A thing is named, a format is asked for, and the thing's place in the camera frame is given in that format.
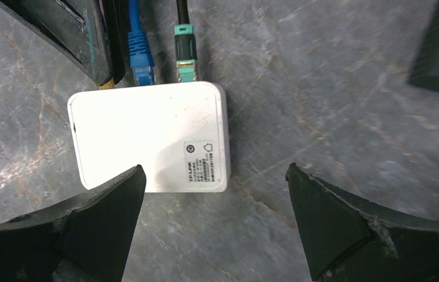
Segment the gray marble surface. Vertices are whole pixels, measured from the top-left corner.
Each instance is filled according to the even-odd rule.
[[[175,3],[142,2],[168,82]],[[124,281],[310,281],[284,181],[290,162],[439,220],[439,93],[405,84],[434,4],[189,0],[201,76],[228,95],[232,185],[146,195]],[[0,222],[84,191],[66,103],[95,88],[0,10]]]

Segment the blue ethernet cable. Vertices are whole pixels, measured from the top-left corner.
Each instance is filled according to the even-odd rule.
[[[140,8],[138,0],[128,0],[130,27],[128,46],[130,49],[130,67],[136,86],[154,85],[154,59],[150,53],[147,35],[140,26]]]

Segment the white router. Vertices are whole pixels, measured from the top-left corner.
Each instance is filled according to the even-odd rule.
[[[146,192],[222,192],[230,178],[223,89],[188,82],[80,92],[67,103],[81,182],[142,165]]]

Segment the ethernet cable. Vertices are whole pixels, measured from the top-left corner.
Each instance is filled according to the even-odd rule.
[[[154,59],[150,53],[147,35],[140,26],[140,8],[138,0],[129,0],[130,27],[128,46],[130,49],[130,67],[136,86],[154,85]]]
[[[187,0],[176,0],[176,6],[178,25],[174,27],[174,42],[178,82],[197,81],[197,48],[194,27],[188,18]]]

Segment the yellow cable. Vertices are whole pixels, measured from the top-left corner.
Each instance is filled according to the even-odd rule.
[[[114,78],[111,78],[106,84],[100,85],[99,90],[113,89],[114,87]]]

